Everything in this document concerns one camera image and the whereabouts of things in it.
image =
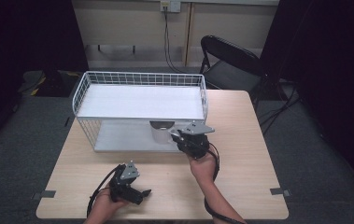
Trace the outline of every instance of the chair backrest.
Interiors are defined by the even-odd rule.
[[[205,61],[209,65],[207,53],[241,70],[250,72],[253,75],[264,77],[259,58],[247,49],[243,49],[236,44],[219,38],[214,35],[206,35],[201,40]]]

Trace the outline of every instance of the dark curtain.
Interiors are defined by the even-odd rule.
[[[26,71],[88,70],[71,1],[0,1],[0,125]]]
[[[281,0],[261,60],[274,80],[298,83],[325,138],[354,169],[354,1]]]

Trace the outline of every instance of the table surface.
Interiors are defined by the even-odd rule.
[[[245,219],[285,219],[289,215],[249,96],[245,91],[207,91],[208,139],[220,154],[216,184]],[[182,152],[96,153],[75,120],[42,198],[39,218],[85,218],[89,197],[118,164],[134,161],[141,174],[132,187],[152,189],[140,205],[123,207],[114,219],[211,219],[186,155]]]

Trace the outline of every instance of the wire basket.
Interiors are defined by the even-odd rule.
[[[156,144],[150,121],[173,121],[176,128],[205,122],[208,104],[200,74],[86,72],[73,111],[95,151],[175,151]]]

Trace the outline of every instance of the black cable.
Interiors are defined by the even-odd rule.
[[[307,16],[309,10],[311,9],[311,7],[313,6],[313,3],[314,3],[315,0],[312,0],[310,2],[310,4],[308,5],[307,9],[305,10],[304,12],[304,15],[301,19],[301,21],[299,22],[298,24],[298,27],[296,29],[296,32],[293,34],[293,37],[292,37],[292,40],[290,42],[290,45],[288,46],[288,49],[287,49],[287,54],[286,56],[284,57],[284,60],[282,61],[281,63],[281,66],[280,66],[280,69],[278,70],[278,74],[277,74],[277,77],[280,78],[281,77],[281,74],[284,70],[284,67],[285,67],[285,64],[287,63],[287,58],[288,56],[290,55],[290,52],[291,52],[291,49],[292,49],[292,43],[294,43],[298,33],[300,32],[300,30],[302,29],[302,25],[303,25],[303,21],[305,19],[305,17]],[[290,105],[288,105],[288,102],[290,101],[291,97],[288,99],[288,101],[281,107],[279,108],[279,112],[276,112],[274,115],[272,115],[271,117],[274,117],[274,120],[271,122],[271,124],[267,127],[266,131],[263,133],[263,135],[265,135],[265,133],[267,132],[267,130],[270,128],[270,126],[274,123],[274,121],[276,120],[276,118],[279,116],[279,113],[281,113],[282,111],[284,111],[286,108],[288,108]]]
[[[269,126],[267,126],[266,130],[264,130],[263,135],[266,135],[267,131],[270,129],[270,127],[272,126],[272,124],[276,121],[276,118],[278,118],[278,116],[287,108],[291,107],[292,105],[295,105],[296,103],[298,103],[300,101],[300,98],[296,99],[294,102],[290,103],[290,105],[288,105],[288,107],[286,107],[285,109],[283,109],[282,111],[279,111],[275,117],[273,118],[273,120],[270,122]]]
[[[114,168],[109,174],[106,175],[104,180],[101,182],[101,184],[98,186],[98,188],[92,193],[92,196],[90,197],[89,204],[87,205],[87,217],[89,216],[90,212],[92,211],[92,205],[94,204],[95,198],[97,197],[98,193],[101,192],[103,189],[108,189],[108,188],[103,188],[101,187],[104,185],[106,180],[117,170],[121,167],[119,164],[116,168]]]
[[[219,164],[220,164],[219,152],[218,152],[218,149],[212,143],[209,143],[209,145],[211,145],[215,149],[215,151],[217,152],[217,155],[215,155],[215,153],[212,152],[210,149],[206,150],[209,154],[211,154],[214,157],[214,160],[215,160],[215,171],[214,171],[214,175],[213,175],[213,180],[215,181],[215,179],[217,178],[218,172],[219,172]],[[209,215],[216,217],[220,220],[223,220],[223,221],[226,221],[226,222],[229,222],[232,224],[244,224],[243,222],[237,221],[237,220],[232,219],[230,217],[223,216],[223,215],[215,212],[214,210],[212,210],[212,208],[209,206],[208,202],[206,201],[206,198],[204,198],[204,207],[205,207],[205,210],[209,213]]]
[[[276,110],[271,110],[271,111],[268,111],[266,113],[264,113],[263,115],[260,115],[259,116],[259,119],[262,118],[264,115],[267,115],[268,113],[270,112],[274,112],[273,115],[271,115],[269,118],[267,118],[266,120],[262,121],[260,126],[263,126],[263,124],[267,123],[270,119],[273,119],[270,124],[267,126],[266,130],[262,133],[263,135],[266,135],[267,131],[270,129],[270,127],[273,125],[273,123],[276,121],[276,119],[278,118],[278,116],[284,112],[286,109],[290,108],[292,105],[295,105],[299,100],[300,98],[296,99],[295,101],[293,101],[292,103],[290,102],[290,100],[292,99],[293,97],[293,94],[296,92],[296,85],[293,87],[293,90],[292,90],[292,93],[290,94],[290,97],[288,98],[287,102],[281,106],[279,109],[276,109]]]
[[[169,39],[169,34],[168,34],[168,15],[167,15],[167,7],[163,7],[164,11],[164,18],[165,18],[165,30],[164,30],[164,53],[165,53],[165,60],[168,64],[168,67],[170,67],[175,73],[182,73],[182,74],[188,74],[187,72],[181,71],[177,69],[172,60],[171,60],[171,55],[170,55],[170,39]]]

